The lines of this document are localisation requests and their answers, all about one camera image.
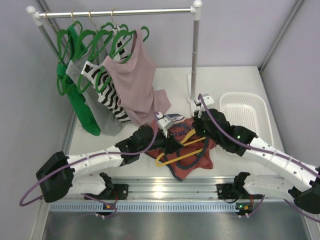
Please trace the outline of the red tank top blue trim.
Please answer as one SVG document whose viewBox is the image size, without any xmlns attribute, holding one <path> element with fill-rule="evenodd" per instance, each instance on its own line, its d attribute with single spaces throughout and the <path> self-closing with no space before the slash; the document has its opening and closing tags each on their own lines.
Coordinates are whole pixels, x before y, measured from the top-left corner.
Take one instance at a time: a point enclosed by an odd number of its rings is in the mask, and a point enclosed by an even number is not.
<svg viewBox="0 0 320 240">
<path fill-rule="evenodd" d="M 178 113 L 168 114 L 168 116 L 173 120 L 173 126 L 169 132 L 184 145 L 184 148 L 172 154 L 164 154 L 160 149 L 148 151 L 146 154 L 156 160 L 156 166 L 168 167 L 172 176 L 178 181 L 184 180 L 197 168 L 213 169 L 214 163 L 210 157 L 210 150 L 216 147 L 216 143 L 210 138 L 196 135 L 192 118 Z"/>
</svg>

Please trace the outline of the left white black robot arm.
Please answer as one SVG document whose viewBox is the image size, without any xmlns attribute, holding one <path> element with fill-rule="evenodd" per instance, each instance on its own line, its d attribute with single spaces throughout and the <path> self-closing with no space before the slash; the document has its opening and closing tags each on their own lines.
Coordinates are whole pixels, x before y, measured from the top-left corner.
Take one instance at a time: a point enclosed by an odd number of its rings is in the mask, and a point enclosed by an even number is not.
<svg viewBox="0 0 320 240">
<path fill-rule="evenodd" d="M 36 178 L 46 203 L 78 194 L 107 199 L 113 194 L 113 185 L 104 170 L 132 164 L 150 151 L 172 154 L 183 147 L 173 134 L 142 125 L 130 137 L 100 151 L 81 155 L 56 152 L 37 171 Z"/>
</svg>

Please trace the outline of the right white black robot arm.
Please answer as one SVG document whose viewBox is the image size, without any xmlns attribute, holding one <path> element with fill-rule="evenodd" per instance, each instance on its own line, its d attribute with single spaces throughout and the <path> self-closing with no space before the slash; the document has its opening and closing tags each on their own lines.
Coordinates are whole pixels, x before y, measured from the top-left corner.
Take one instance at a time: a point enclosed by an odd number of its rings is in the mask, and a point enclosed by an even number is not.
<svg viewBox="0 0 320 240">
<path fill-rule="evenodd" d="M 320 212 L 320 169 L 274 148 L 243 126 L 231 125 L 218 110 L 197 110 L 192 114 L 196 134 L 213 140 L 226 152 L 253 160 L 274 175 L 240 172 L 233 182 L 238 198 L 265 195 L 293 202 L 311 213 Z"/>
</svg>

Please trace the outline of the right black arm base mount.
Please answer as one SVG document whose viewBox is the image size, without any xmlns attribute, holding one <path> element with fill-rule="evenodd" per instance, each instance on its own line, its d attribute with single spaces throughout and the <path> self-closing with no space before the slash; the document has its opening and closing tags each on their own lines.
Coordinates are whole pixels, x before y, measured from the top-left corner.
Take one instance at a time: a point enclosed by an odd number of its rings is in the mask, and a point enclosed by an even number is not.
<svg viewBox="0 0 320 240">
<path fill-rule="evenodd" d="M 236 186 L 233 183 L 217 184 L 216 189 L 220 200 L 239 200 L 250 198 L 250 195 L 242 186 Z"/>
</svg>

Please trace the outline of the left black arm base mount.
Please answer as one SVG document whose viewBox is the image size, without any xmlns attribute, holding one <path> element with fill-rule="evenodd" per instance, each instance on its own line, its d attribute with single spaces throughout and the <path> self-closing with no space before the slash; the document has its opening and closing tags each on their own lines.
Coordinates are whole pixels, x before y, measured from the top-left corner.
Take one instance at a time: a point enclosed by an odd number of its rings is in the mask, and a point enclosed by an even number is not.
<svg viewBox="0 0 320 240">
<path fill-rule="evenodd" d="M 87 195 L 98 200 L 126 200 L 129 193 L 128 184 L 114 184 L 113 188 L 106 187 L 100 194 L 94 195 L 88 193 Z"/>
</svg>

